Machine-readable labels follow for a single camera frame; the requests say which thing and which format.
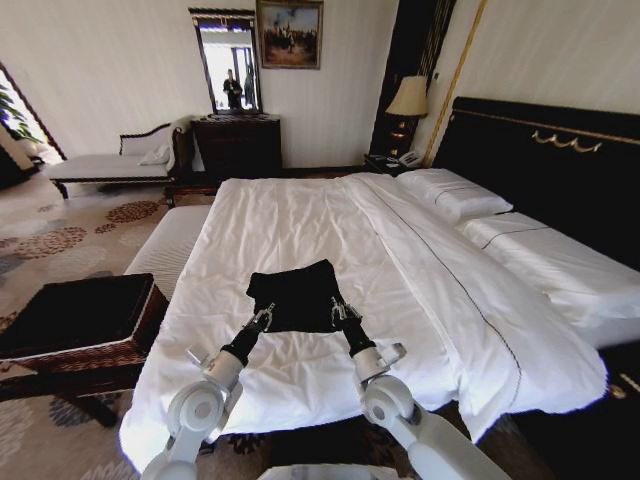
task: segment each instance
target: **white duvet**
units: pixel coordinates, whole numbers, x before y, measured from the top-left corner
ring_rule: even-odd
[[[564,412],[599,398],[606,372],[596,351],[546,299],[416,202],[382,175],[224,182],[120,429],[134,466],[162,450],[171,399],[200,380],[184,350],[216,352],[251,317],[251,274],[323,258],[368,335],[407,348],[393,373],[427,409],[458,399],[474,440],[502,413]],[[348,350],[341,333],[261,335],[223,433],[358,415]]]

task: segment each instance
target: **white wall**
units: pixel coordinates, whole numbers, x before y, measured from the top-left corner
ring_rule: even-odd
[[[455,70],[478,3],[456,3],[436,71]],[[444,98],[432,93],[438,101],[414,139],[422,151]],[[452,98],[461,95],[640,113],[640,2],[488,0]]]
[[[120,133],[211,111],[187,7],[253,0],[0,0],[0,58],[67,156],[117,152]],[[288,166],[368,149],[397,0],[326,0],[322,68],[261,70]]]

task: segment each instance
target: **doorway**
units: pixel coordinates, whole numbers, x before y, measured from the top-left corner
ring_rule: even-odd
[[[0,123],[36,164],[64,161],[58,145],[0,64]]]

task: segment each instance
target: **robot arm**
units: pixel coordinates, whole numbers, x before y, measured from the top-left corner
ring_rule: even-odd
[[[260,332],[271,324],[274,305],[259,311],[220,353],[187,353],[206,381],[184,387],[169,407],[171,437],[165,449],[145,469],[143,480],[195,480],[200,444],[227,423],[240,394],[239,374]],[[416,403],[409,388],[388,375],[406,350],[394,344],[379,352],[362,329],[362,317],[352,306],[333,298],[332,322],[343,331],[356,364],[365,417],[389,431],[409,455],[422,478],[508,480],[509,477],[480,449],[442,417]]]
[[[404,447],[420,477],[508,480],[509,476],[458,429],[427,412],[401,380],[386,374],[404,357],[404,347],[394,344],[378,352],[362,329],[362,317],[356,309],[335,298],[332,301],[332,321],[344,332],[356,364],[364,415]]]
[[[214,359],[200,347],[187,350],[206,381],[187,385],[171,401],[167,415],[171,436],[164,450],[145,468],[143,480],[195,480],[200,445],[214,432],[220,435],[227,424],[242,394],[240,372],[258,335],[271,324],[274,306],[256,313]]]

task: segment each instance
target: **black cloth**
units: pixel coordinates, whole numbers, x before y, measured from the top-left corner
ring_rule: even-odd
[[[254,313],[272,302],[268,332],[336,332],[331,322],[331,297],[342,301],[329,260],[280,273],[254,273],[247,295],[255,299]]]

